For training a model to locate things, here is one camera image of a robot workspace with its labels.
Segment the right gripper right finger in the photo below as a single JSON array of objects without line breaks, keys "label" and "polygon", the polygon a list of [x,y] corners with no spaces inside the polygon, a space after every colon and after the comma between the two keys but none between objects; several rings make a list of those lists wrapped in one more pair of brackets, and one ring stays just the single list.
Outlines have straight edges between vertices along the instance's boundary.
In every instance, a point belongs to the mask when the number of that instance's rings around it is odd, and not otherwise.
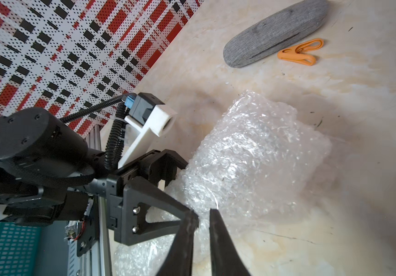
[{"label": "right gripper right finger", "polygon": [[250,276],[217,209],[209,213],[209,236],[213,276]]}]

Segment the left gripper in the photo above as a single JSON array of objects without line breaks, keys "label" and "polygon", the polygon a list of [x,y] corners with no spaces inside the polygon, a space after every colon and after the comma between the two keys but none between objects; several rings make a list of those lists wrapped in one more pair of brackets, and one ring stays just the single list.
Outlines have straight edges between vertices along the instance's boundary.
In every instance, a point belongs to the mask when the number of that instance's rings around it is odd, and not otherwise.
[{"label": "left gripper", "polygon": [[187,165],[175,151],[152,150],[88,184],[88,191],[107,201],[107,227],[114,228],[115,242],[133,246],[178,232],[193,210],[163,192],[159,182],[169,185]]}]

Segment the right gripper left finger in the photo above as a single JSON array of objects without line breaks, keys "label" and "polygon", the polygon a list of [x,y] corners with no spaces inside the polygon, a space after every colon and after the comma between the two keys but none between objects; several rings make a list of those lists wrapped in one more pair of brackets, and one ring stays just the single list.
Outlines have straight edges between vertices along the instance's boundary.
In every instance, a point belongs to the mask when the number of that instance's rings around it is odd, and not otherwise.
[{"label": "right gripper left finger", "polygon": [[157,276],[192,275],[194,232],[197,228],[198,216],[194,211],[188,211],[181,220],[179,230]]}]

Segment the bubble wrap sheet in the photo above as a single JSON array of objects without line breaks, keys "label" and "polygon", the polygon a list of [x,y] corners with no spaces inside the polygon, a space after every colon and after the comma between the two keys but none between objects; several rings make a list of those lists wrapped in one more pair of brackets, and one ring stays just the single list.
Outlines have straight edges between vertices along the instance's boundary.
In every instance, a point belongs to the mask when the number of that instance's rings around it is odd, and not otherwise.
[{"label": "bubble wrap sheet", "polygon": [[211,209],[219,210],[232,237],[259,219],[295,213],[299,195],[332,151],[330,139],[297,114],[286,103],[243,93],[165,188],[199,217],[195,263],[210,253]]}]

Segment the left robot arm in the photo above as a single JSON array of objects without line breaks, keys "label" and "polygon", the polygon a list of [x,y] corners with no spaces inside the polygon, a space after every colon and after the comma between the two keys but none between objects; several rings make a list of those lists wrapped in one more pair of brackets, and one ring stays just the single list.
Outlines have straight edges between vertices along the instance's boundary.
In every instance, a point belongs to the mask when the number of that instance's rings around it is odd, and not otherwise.
[{"label": "left robot arm", "polygon": [[87,220],[91,196],[105,199],[114,240],[132,246],[177,233],[198,217],[158,187],[187,162],[175,151],[150,150],[176,113],[150,93],[125,94],[104,151],[90,148],[69,118],[43,108],[0,117],[0,221],[47,226]]}]

